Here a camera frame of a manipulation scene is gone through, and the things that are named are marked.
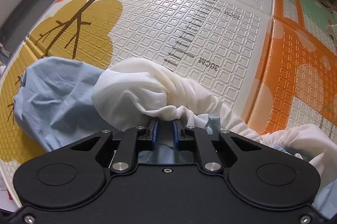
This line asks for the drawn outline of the light blue shirt white collar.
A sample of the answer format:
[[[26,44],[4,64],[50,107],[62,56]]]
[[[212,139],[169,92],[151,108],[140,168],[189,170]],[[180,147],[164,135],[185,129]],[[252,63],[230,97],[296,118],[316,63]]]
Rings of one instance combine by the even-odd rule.
[[[20,79],[14,118],[48,152],[153,118],[180,120],[209,134],[232,131],[314,166],[321,178],[314,207],[327,218],[336,215],[336,144],[319,127],[259,135],[209,90],[147,59],[128,58],[108,69],[61,57],[38,60]]]

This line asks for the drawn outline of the colourful foam play mat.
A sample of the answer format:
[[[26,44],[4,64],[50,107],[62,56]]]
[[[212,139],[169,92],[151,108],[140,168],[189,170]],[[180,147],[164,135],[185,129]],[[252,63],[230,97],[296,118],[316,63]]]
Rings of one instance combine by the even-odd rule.
[[[263,135],[312,123],[336,140],[332,14],[317,0],[56,0],[1,77],[1,174],[42,154],[13,116],[26,67],[45,56],[105,69],[143,57],[193,79]]]

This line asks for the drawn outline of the white crumpled cloth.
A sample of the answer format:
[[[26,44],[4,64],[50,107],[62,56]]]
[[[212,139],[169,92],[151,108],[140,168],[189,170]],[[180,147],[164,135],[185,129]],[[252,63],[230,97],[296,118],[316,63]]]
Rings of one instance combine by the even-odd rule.
[[[327,32],[332,36],[334,45],[337,47],[337,24],[330,24],[327,26]]]

